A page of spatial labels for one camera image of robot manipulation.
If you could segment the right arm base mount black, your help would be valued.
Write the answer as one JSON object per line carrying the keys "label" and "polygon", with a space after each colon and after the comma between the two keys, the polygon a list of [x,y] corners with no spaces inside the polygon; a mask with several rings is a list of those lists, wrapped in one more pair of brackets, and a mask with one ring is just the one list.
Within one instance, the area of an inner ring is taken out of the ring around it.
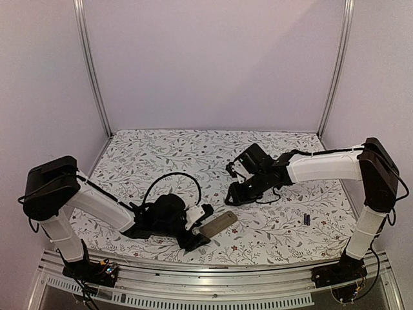
{"label": "right arm base mount black", "polygon": [[367,276],[364,260],[356,260],[345,253],[337,263],[315,267],[311,273],[316,288],[329,287],[334,299],[342,304],[351,303],[358,297]]}

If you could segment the grey remote control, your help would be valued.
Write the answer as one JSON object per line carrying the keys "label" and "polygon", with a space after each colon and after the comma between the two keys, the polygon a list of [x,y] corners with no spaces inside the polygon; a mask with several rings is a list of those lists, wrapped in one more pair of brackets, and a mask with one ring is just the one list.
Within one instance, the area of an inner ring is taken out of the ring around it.
{"label": "grey remote control", "polygon": [[211,239],[215,235],[229,228],[238,221],[237,216],[232,211],[227,211],[199,228],[199,232]]}

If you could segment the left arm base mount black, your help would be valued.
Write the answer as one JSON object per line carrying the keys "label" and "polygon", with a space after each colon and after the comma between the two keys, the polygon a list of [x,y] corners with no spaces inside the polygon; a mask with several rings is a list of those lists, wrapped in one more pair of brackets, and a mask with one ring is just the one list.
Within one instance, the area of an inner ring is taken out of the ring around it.
{"label": "left arm base mount black", "polygon": [[63,263],[65,265],[63,275],[78,282],[105,287],[114,287],[117,282],[119,265],[109,259],[91,262],[89,258],[83,258],[77,262],[63,260]]}

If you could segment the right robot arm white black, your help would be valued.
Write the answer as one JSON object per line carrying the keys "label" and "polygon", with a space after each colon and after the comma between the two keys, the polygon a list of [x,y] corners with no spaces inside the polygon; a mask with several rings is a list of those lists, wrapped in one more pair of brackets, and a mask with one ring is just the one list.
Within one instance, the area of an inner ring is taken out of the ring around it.
{"label": "right robot arm white black", "polygon": [[228,163],[226,170],[235,179],[225,198],[225,204],[229,206],[254,203],[270,189],[306,181],[361,181],[364,207],[341,256],[343,260],[334,266],[334,276],[340,282],[348,281],[358,272],[358,261],[364,258],[400,200],[398,187],[405,184],[396,164],[377,138],[367,138],[364,143],[347,149],[291,150],[278,158],[272,158],[254,143]]}

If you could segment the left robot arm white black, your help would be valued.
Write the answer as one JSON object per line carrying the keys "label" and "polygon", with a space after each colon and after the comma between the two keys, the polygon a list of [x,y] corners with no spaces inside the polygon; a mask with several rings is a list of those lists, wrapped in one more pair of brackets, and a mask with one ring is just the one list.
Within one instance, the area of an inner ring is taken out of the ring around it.
{"label": "left robot arm white black", "polygon": [[180,248],[190,252],[210,242],[194,233],[194,227],[213,213],[209,204],[187,206],[176,194],[162,194],[154,202],[124,203],[90,181],[72,156],[63,156],[31,169],[25,194],[18,199],[23,212],[36,221],[63,260],[82,280],[91,280],[96,267],[88,260],[87,247],[74,232],[63,207],[80,209],[99,218],[129,239],[151,236],[175,238]]}

